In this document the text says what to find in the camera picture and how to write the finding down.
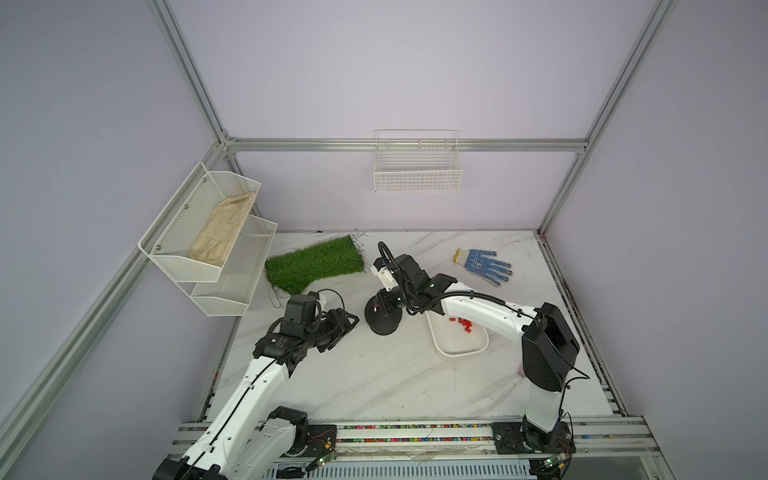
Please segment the black round screw base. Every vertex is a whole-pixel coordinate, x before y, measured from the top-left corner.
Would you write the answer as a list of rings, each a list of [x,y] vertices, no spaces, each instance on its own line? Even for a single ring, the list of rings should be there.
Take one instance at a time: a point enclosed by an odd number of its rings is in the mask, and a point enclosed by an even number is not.
[[[378,293],[367,302],[364,316],[369,328],[375,334],[387,336],[399,327],[403,309],[388,295]]]

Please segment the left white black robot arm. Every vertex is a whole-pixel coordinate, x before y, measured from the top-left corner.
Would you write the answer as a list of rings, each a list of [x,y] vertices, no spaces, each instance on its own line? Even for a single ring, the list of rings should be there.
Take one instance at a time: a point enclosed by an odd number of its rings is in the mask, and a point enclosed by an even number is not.
[[[178,460],[165,459],[155,479],[260,479],[308,440],[304,411],[267,409],[307,353],[333,349],[360,322],[344,308],[326,310],[321,294],[292,296],[284,314],[256,342],[234,393],[199,439]]]

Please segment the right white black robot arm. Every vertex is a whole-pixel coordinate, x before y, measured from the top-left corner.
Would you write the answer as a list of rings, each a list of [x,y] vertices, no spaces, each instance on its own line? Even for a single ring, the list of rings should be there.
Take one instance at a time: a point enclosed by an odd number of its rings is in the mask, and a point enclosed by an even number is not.
[[[365,320],[376,334],[394,333],[403,314],[428,314],[469,320],[519,346],[522,368],[531,384],[521,423],[524,445],[545,451],[562,430],[568,376],[576,370],[580,343],[560,309],[551,303],[523,306],[470,288],[453,276],[429,275],[408,254],[395,256],[385,242],[372,270],[383,288],[366,304]]]

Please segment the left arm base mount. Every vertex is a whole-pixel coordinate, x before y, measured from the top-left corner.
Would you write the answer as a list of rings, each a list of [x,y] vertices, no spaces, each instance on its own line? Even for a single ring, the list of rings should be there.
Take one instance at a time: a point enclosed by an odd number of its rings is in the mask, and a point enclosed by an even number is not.
[[[306,412],[286,406],[279,406],[268,415],[259,427],[256,439],[266,437],[267,430],[272,431],[276,427],[276,420],[286,421],[293,427],[289,436],[291,445],[283,457],[319,457],[335,449],[337,425],[311,423]]]

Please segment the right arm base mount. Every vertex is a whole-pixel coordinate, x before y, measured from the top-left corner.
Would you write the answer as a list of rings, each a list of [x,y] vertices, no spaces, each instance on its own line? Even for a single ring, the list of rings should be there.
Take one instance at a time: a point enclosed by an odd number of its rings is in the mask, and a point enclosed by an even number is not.
[[[506,454],[565,453],[575,449],[573,434],[564,415],[556,421],[554,429],[544,431],[526,418],[516,422],[493,422],[492,439],[496,452]]]

